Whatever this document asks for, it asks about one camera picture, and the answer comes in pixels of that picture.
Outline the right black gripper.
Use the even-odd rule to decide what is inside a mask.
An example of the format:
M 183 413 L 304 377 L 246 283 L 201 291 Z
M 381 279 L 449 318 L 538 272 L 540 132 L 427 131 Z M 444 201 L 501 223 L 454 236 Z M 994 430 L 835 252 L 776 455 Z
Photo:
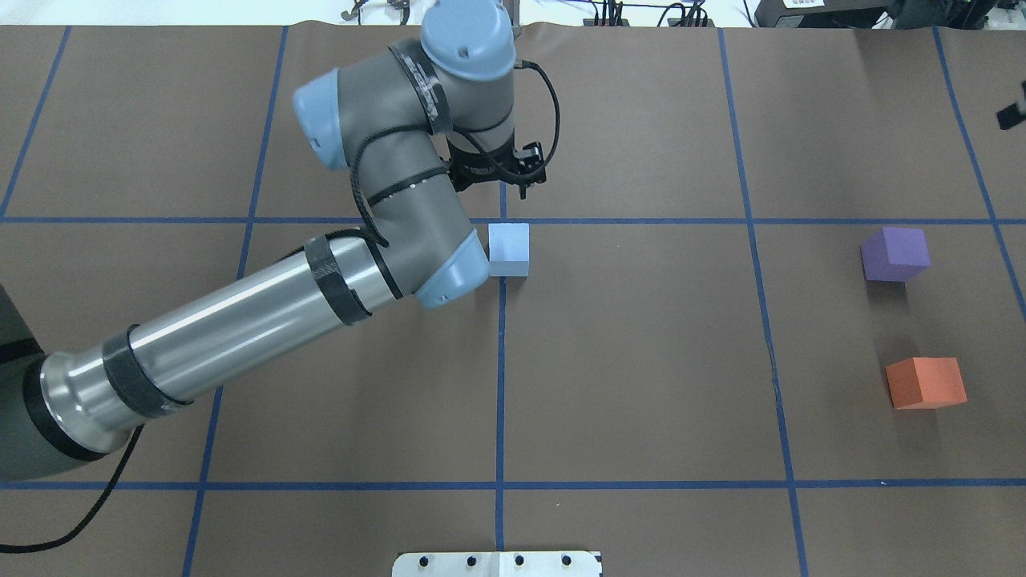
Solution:
M 1025 122 L 1026 108 L 1026 82 L 1021 84 L 1021 95 L 1016 97 L 1014 103 L 1009 103 L 1003 109 L 996 112 L 996 121 L 1001 131 L 1007 131 L 1013 127 L 1018 127 Z

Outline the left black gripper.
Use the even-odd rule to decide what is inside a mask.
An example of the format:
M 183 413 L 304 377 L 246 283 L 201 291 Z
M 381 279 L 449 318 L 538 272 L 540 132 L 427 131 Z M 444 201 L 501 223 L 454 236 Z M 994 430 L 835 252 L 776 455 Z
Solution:
M 455 192 L 463 192 L 477 184 L 501 182 L 525 193 L 548 179 L 549 156 L 543 153 L 541 142 L 528 143 L 518 150 L 513 139 L 509 139 L 497 150 L 481 152 L 471 143 L 458 143 L 450 136 L 446 145 L 450 153 L 447 175 Z

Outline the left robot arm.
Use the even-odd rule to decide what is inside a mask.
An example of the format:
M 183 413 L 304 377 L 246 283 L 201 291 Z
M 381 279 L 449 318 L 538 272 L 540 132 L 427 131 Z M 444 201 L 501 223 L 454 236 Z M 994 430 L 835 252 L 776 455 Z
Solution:
M 91 349 L 44 353 L 2 296 L 2 479 L 103 459 L 146 422 L 402 298 L 434 309 L 490 277 L 458 194 L 545 179 L 515 146 L 518 57 L 499 1 L 438 1 L 415 38 L 294 91 L 320 162 L 349 174 L 362 226 L 307 240 L 264 269 Z

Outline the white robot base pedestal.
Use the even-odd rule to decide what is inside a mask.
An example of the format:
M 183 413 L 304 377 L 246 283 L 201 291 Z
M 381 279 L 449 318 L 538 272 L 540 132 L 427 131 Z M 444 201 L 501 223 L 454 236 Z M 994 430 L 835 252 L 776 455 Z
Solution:
M 602 576 L 592 551 L 410 552 L 395 559 L 392 576 Z

